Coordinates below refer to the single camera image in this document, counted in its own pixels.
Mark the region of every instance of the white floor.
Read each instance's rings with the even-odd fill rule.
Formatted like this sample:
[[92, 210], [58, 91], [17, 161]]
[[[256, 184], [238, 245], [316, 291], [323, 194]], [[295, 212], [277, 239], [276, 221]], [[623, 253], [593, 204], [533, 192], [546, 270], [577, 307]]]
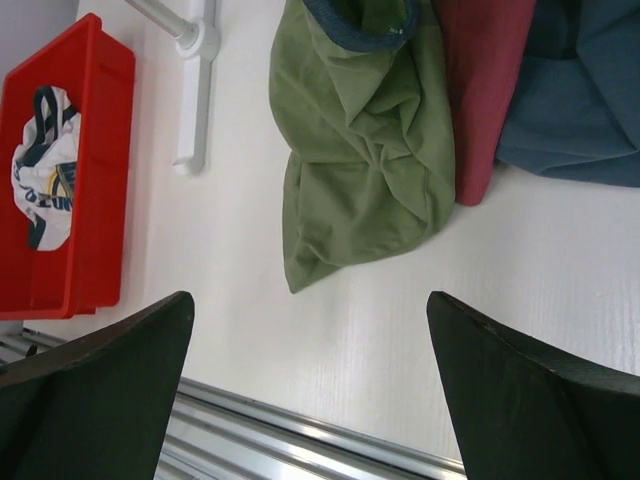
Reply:
[[[181, 0], [167, 1], [180, 11]], [[209, 169], [174, 174], [181, 63], [122, 0], [81, 0], [138, 55], [121, 304], [28, 326], [73, 338], [176, 290], [197, 316], [184, 375], [459, 458], [425, 304], [444, 289], [570, 352], [640, 374], [640, 190], [496, 173], [415, 252], [289, 294], [280, 207], [288, 148], [268, 105], [284, 0], [223, 0]]]

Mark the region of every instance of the blue cloth bag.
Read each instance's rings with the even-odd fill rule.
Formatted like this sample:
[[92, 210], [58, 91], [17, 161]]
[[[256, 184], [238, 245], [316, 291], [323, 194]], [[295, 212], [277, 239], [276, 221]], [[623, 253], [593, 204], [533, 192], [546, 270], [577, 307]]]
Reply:
[[640, 0], [538, 0], [496, 157], [640, 187]]

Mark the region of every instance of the metal pipe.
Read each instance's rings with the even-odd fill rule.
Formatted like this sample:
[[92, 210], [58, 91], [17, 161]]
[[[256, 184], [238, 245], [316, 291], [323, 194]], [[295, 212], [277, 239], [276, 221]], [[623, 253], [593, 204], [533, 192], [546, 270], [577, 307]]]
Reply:
[[193, 45], [198, 26], [176, 15], [160, 0], [125, 0], [153, 23], [175, 38], [183, 48]]

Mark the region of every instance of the fabric fold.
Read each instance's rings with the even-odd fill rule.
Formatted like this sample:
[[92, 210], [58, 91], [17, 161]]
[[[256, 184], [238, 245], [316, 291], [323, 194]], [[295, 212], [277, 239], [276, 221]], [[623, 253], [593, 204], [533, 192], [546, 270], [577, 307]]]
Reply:
[[539, 0], [497, 158], [640, 187], [640, 0]]
[[[342, 21], [329, 28], [320, 4]], [[283, 206], [292, 292], [340, 267], [412, 250], [449, 217], [453, 133], [440, 29], [432, 12], [422, 14], [430, 8], [400, 0], [286, 3], [270, 100], [292, 149]], [[358, 47], [369, 51], [343, 48], [356, 37], [373, 37]], [[389, 38], [402, 41], [382, 48]]]

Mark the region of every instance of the dark blue trim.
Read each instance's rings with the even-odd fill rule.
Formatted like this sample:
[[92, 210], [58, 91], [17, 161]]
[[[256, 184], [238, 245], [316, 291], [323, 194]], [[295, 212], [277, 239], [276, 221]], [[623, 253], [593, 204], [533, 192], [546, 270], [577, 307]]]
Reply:
[[397, 32], [372, 35], [359, 30], [338, 13], [335, 0], [302, 0], [327, 37], [352, 52], [397, 50], [416, 33], [419, 7], [416, 0], [404, 0], [406, 19]]
[[67, 198], [73, 199], [76, 188], [76, 162], [59, 163], [56, 165], [56, 173]]
[[22, 167], [35, 167], [38, 162], [42, 160], [42, 157], [44, 157], [44, 154], [47, 153], [50, 146], [51, 145], [46, 143], [33, 144], [29, 148], [29, 150], [27, 150], [27, 153], [24, 154], [24, 157], [16, 162], [18, 166], [18, 173], [20, 172], [20, 169]]
[[[45, 120], [42, 114], [42, 99], [49, 104], [49, 116]], [[24, 154], [22, 166], [34, 167], [42, 158], [49, 145], [43, 149], [47, 132], [54, 128], [54, 141], [58, 139], [58, 102], [51, 87], [39, 87], [33, 96], [33, 116], [36, 120], [36, 138], [33, 145]]]
[[64, 125], [73, 117], [75, 117], [76, 113], [78, 113], [78, 111], [73, 105], [69, 105], [67, 108], [65, 108], [62, 112], [62, 124]]
[[49, 195], [51, 195], [52, 197], [57, 196], [55, 192], [58, 191], [59, 186], [60, 186], [60, 175], [56, 175], [56, 178], [53, 179], [53, 185], [51, 185], [51, 192], [49, 192]]
[[40, 242], [42, 241], [42, 237], [44, 236], [44, 231], [47, 228], [47, 222], [38, 214], [35, 215], [35, 222], [32, 221], [29, 223], [29, 240], [28, 245], [29, 248], [38, 249], [40, 246]]

